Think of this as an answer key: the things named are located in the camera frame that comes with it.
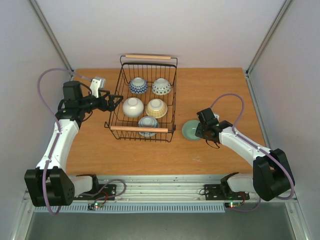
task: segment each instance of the bowl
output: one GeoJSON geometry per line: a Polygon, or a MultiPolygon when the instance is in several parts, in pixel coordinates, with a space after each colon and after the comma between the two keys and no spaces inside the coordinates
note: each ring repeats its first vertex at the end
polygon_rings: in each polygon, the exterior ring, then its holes
{"type": "MultiPolygon", "coordinates": [[[[145,127],[145,128],[158,128],[159,123],[157,119],[155,119],[153,116],[144,116],[139,120],[138,126],[145,127]]],[[[144,132],[144,131],[140,131],[139,134],[146,138],[151,138],[154,135],[156,135],[155,132],[144,132]]]]}
{"type": "Polygon", "coordinates": [[[136,77],[129,83],[129,90],[133,94],[144,94],[148,91],[148,83],[141,77],[136,77]]]}
{"type": "Polygon", "coordinates": [[[190,120],[187,121],[182,127],[182,135],[189,141],[198,141],[201,138],[196,136],[196,129],[200,121],[190,120]]]}
{"type": "Polygon", "coordinates": [[[152,83],[152,92],[156,95],[166,95],[171,91],[170,82],[164,78],[158,78],[152,83]]]}
{"type": "Polygon", "coordinates": [[[145,108],[145,112],[148,116],[154,117],[155,119],[160,119],[166,115],[168,111],[167,104],[161,99],[152,99],[145,108]]]}
{"type": "Polygon", "coordinates": [[[122,110],[124,115],[129,118],[139,117],[144,112],[144,104],[143,102],[136,97],[130,97],[124,101],[122,110]]]}

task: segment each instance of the wooden table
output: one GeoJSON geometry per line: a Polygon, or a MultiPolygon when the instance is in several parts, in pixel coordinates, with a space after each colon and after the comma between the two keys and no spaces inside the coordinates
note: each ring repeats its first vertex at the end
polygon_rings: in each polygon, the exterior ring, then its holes
{"type": "MultiPolygon", "coordinates": [[[[77,69],[77,73],[106,79],[105,89],[114,93],[119,69],[77,69]]],[[[197,119],[196,113],[208,108],[225,93],[241,95],[245,110],[237,128],[259,144],[264,144],[254,105],[241,68],[178,68],[176,131],[172,142],[116,140],[104,128],[108,112],[95,110],[81,125],[67,160],[69,175],[188,175],[251,173],[251,166],[225,146],[211,148],[204,140],[188,141],[182,135],[184,123],[197,119]]],[[[233,123],[241,110],[234,96],[224,97],[213,108],[220,120],[233,123]]]]}

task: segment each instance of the white backdrop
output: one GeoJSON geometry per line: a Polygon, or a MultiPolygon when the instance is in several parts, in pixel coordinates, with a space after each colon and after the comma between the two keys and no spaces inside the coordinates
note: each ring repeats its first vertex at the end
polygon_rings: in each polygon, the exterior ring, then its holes
{"type": "Polygon", "coordinates": [[[285,151],[312,239],[320,236],[320,1],[295,0],[252,83],[270,143],[285,151]]]}
{"type": "MultiPolygon", "coordinates": [[[[64,66],[28,1],[1,1],[0,33],[0,239],[8,240],[27,188],[25,172],[43,156],[54,125],[37,95],[37,80],[64,66]]],[[[43,79],[43,95],[54,109],[67,80],[61,72],[43,79]]]]}
{"type": "Polygon", "coordinates": [[[71,66],[118,68],[127,53],[180,67],[246,69],[283,0],[38,0],[71,66]]]}

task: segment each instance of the rack handle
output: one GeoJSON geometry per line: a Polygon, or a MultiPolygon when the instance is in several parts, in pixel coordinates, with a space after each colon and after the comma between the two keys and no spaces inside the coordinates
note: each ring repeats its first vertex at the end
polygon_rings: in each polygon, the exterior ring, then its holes
{"type": "Polygon", "coordinates": [[[128,59],[157,59],[157,60],[170,60],[171,56],[158,56],[158,55],[136,55],[136,54],[126,54],[128,59]]]}
{"type": "Polygon", "coordinates": [[[111,131],[147,132],[147,133],[168,133],[168,128],[139,127],[139,126],[110,126],[111,131]]]}

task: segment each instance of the dish rack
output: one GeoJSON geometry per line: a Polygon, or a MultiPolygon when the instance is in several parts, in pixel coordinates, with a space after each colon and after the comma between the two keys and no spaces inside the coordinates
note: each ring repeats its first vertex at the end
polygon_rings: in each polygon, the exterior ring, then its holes
{"type": "Polygon", "coordinates": [[[114,137],[118,140],[139,140],[155,142],[171,142],[176,130],[176,90],[177,90],[177,66],[178,59],[170,56],[158,55],[122,55],[120,57],[121,70],[115,88],[115,95],[122,95],[123,100],[117,109],[110,113],[109,120],[104,123],[114,137]],[[145,59],[153,59],[157,62],[144,62],[145,59]],[[129,91],[129,83],[134,78],[142,78],[147,81],[148,90],[143,94],[134,94],[129,91]],[[164,78],[170,82],[171,91],[166,95],[156,95],[152,92],[152,83],[164,78]],[[144,104],[143,114],[139,117],[128,117],[123,113],[123,104],[128,98],[138,98],[144,104]],[[159,128],[138,127],[141,118],[147,116],[146,106],[152,99],[161,99],[167,104],[168,110],[165,116],[158,118],[159,128]],[[139,132],[156,133],[154,136],[146,137],[139,132]]]}

